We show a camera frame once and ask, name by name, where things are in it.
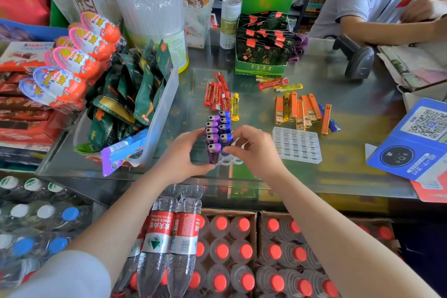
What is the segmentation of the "purple and white packet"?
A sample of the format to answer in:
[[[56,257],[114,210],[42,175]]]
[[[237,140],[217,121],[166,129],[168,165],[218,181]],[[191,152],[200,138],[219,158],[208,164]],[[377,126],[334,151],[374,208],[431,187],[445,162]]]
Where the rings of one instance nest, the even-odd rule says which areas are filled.
[[[139,159],[143,152],[148,134],[144,129],[137,134],[104,148],[101,152],[102,175],[108,177],[129,159]]]

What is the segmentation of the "clear plastic bin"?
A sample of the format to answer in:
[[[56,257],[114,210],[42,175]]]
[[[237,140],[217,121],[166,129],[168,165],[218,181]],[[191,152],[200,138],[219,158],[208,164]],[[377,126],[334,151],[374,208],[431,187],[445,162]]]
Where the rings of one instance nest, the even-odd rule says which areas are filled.
[[[161,94],[160,102],[155,110],[153,120],[148,127],[148,134],[144,146],[144,152],[139,159],[129,159],[122,166],[141,169],[145,166],[149,166],[153,159],[156,147],[161,137],[161,133],[165,126],[166,119],[171,110],[171,106],[179,85],[177,63],[171,63],[171,67],[173,68],[173,71],[167,81],[167,85],[165,86],[163,93]],[[102,165],[100,151],[93,153],[88,143],[88,131],[90,129],[91,123],[92,120],[88,118],[87,112],[85,111],[76,124],[73,138],[73,148],[76,153],[80,154],[85,159],[94,161]]]

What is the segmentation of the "rack of chocolate egg packs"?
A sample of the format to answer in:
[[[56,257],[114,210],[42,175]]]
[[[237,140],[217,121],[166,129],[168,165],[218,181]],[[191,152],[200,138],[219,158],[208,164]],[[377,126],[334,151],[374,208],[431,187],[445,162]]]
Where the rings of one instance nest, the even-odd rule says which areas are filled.
[[[96,12],[84,11],[80,22],[68,27],[68,38],[59,38],[45,52],[45,65],[19,82],[19,90],[30,100],[60,112],[81,110],[89,88],[124,46],[118,25]]]

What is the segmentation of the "clear tub of straws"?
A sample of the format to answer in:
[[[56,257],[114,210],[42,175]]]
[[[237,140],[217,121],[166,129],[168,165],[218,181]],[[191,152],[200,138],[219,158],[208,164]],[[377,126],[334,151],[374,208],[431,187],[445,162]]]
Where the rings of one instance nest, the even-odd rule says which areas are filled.
[[[141,52],[151,41],[165,43],[178,72],[189,64],[183,0],[116,0],[124,27]]]

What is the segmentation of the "blue payment code stand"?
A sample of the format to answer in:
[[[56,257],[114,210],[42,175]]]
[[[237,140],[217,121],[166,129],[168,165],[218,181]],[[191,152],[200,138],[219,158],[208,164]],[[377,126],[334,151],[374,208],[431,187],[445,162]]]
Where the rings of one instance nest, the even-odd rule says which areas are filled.
[[[419,99],[366,164],[438,188],[447,177],[447,103]]]

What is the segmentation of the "single red lighter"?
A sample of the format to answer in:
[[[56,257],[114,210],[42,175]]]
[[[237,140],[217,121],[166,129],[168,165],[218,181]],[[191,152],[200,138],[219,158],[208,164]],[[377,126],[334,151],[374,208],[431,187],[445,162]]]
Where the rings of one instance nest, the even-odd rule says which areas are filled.
[[[280,78],[276,78],[273,80],[261,82],[260,84],[258,84],[258,89],[265,90],[268,88],[280,87],[280,86],[286,85],[288,83],[289,83],[289,79],[287,77],[280,77]]]

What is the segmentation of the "black barcode scanner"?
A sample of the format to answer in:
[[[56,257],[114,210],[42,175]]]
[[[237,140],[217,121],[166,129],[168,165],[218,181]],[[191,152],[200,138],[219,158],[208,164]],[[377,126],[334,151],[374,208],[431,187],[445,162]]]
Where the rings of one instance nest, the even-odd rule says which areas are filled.
[[[375,51],[371,46],[359,46],[347,35],[336,37],[333,50],[341,50],[348,60],[345,77],[349,80],[363,80],[369,77],[372,70]]]

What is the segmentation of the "white and green can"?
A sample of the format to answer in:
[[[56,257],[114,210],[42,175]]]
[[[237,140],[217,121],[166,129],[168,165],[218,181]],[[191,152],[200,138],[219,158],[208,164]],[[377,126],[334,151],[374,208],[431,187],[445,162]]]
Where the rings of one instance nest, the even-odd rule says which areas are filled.
[[[241,0],[222,0],[220,47],[225,50],[230,50],[235,47],[237,24],[241,7]]]

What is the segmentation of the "pile of orange lighters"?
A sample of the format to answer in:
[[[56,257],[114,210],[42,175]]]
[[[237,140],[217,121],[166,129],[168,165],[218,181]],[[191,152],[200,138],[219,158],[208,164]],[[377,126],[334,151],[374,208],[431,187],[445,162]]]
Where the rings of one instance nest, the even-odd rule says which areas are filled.
[[[326,110],[326,115],[331,115],[331,110]],[[274,123],[276,125],[284,124],[283,117],[283,96],[277,96],[274,101]],[[318,103],[314,94],[307,94],[298,96],[297,92],[290,93],[290,120],[288,122],[294,123],[297,130],[307,131],[313,126],[320,128],[320,135],[322,137],[331,133],[327,129],[327,125],[323,124],[322,115],[318,107]]]

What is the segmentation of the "white plastic lighter tray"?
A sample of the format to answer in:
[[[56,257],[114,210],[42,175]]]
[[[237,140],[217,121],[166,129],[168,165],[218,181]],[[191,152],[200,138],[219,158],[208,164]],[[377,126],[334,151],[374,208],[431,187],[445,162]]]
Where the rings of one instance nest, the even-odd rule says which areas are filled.
[[[319,137],[315,132],[275,126],[272,138],[281,159],[313,164],[322,161]]]

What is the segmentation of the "person's right hand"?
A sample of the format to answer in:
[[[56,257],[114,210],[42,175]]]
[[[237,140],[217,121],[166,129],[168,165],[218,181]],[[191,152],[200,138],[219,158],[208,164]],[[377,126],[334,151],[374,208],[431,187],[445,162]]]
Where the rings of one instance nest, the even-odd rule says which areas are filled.
[[[287,168],[277,153],[270,134],[253,126],[243,125],[233,132],[233,137],[237,140],[235,146],[246,150],[246,159],[243,162],[253,176],[273,185],[286,174]]]

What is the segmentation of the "purple cloth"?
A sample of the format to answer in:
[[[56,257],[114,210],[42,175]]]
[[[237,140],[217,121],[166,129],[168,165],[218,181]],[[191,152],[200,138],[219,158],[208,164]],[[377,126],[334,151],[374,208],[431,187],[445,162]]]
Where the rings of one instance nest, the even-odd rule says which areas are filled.
[[[306,35],[292,32],[292,37],[294,44],[292,47],[291,57],[288,60],[289,63],[298,62],[299,58],[301,58],[304,54],[309,44],[309,38]]]

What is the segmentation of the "person's right forearm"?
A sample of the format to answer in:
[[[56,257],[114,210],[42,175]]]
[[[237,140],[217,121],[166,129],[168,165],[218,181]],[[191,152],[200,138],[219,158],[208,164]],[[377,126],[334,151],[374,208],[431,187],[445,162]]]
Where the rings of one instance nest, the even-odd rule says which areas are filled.
[[[262,179],[281,197],[343,298],[441,298],[395,253],[289,171],[274,170]]]

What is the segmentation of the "clear plastic box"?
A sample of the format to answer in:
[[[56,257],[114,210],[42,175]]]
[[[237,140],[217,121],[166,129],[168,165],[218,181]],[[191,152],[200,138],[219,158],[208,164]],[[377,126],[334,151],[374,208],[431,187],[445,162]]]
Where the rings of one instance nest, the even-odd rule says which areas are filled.
[[[215,0],[183,0],[188,47],[204,48]]]

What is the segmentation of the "white sleeve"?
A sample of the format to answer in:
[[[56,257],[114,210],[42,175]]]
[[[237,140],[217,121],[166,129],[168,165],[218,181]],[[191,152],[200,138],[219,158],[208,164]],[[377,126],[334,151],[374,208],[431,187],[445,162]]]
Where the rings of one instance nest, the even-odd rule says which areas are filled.
[[[52,256],[6,298],[110,298],[111,277],[105,265],[83,251]]]

